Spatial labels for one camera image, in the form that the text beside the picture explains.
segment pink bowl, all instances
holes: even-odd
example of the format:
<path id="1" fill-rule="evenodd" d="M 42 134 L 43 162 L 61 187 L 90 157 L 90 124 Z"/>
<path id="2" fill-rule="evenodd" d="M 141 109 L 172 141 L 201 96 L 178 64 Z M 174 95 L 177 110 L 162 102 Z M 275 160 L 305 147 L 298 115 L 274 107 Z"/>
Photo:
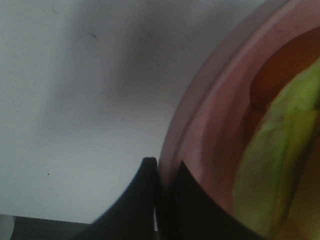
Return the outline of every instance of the pink bowl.
<path id="1" fill-rule="evenodd" d="M 184 161 L 203 190 L 231 213 L 251 83 L 278 49 L 318 26 L 320 0 L 270 0 L 229 34 L 196 74 L 174 114 L 158 166 L 164 195 Z"/>

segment black object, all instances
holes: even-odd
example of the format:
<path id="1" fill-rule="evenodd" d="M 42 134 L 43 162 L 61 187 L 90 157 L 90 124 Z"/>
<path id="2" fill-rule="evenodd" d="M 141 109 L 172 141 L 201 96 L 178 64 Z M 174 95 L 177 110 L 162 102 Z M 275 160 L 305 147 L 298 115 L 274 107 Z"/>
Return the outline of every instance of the black object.
<path id="1" fill-rule="evenodd" d="M 263 240 L 212 201 L 183 162 L 166 197 L 156 168 L 145 158 L 119 200 L 72 240 L 155 240 L 155 206 L 162 240 Z"/>

